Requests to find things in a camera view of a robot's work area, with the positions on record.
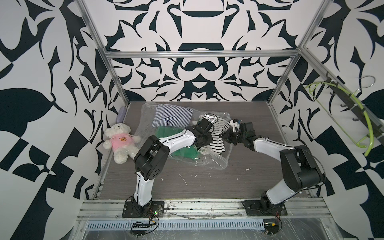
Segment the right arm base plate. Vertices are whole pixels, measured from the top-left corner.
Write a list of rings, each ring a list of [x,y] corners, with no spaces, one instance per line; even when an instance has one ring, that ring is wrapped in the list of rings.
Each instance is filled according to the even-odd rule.
[[[247,215],[252,217],[254,216],[280,217],[280,216],[288,215],[284,203],[273,205],[269,202],[268,199],[245,200],[242,202],[242,205],[245,208]]]

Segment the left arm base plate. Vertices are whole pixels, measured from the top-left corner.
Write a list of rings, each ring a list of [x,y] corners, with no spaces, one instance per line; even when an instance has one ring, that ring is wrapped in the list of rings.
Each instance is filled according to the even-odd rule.
[[[135,200],[125,201],[122,218],[149,218],[162,216],[165,209],[164,201],[150,201],[145,206],[140,206]]]

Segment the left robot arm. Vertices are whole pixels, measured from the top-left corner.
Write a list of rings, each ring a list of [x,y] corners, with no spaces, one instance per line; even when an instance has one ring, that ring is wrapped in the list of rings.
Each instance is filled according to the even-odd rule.
[[[208,146],[213,141],[213,127],[213,123],[203,118],[169,137],[149,136],[134,158],[137,183],[132,202],[141,208],[148,206],[152,201],[154,180],[162,172],[169,155],[185,147]]]

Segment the clear plastic vacuum bag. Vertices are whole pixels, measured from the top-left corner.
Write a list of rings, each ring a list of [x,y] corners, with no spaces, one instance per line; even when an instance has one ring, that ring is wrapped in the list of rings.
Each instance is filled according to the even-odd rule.
[[[221,134],[231,129],[231,115],[217,108],[145,103],[135,136],[141,148],[150,136],[170,148],[169,159],[223,170],[229,164],[233,144]]]

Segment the black white striped tank top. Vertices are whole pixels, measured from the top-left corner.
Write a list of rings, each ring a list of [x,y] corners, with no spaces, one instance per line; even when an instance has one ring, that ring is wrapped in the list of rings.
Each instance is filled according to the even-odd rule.
[[[208,146],[200,148],[198,152],[203,155],[208,155],[209,151],[211,151],[222,156],[226,151],[226,147],[220,135],[230,128],[230,123],[226,119],[213,115],[205,115],[204,118],[213,124],[213,127],[210,129],[213,141]]]

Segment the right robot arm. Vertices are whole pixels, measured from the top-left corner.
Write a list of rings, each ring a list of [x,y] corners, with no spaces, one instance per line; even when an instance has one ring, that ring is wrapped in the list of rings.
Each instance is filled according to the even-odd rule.
[[[243,144],[246,148],[281,163],[283,179],[263,193],[260,200],[262,211],[279,207],[302,190],[309,190],[325,183],[325,170],[319,167],[317,159],[308,147],[288,146],[257,135],[251,122],[240,123],[233,120],[230,125],[228,130],[220,134],[224,141],[233,145]]]

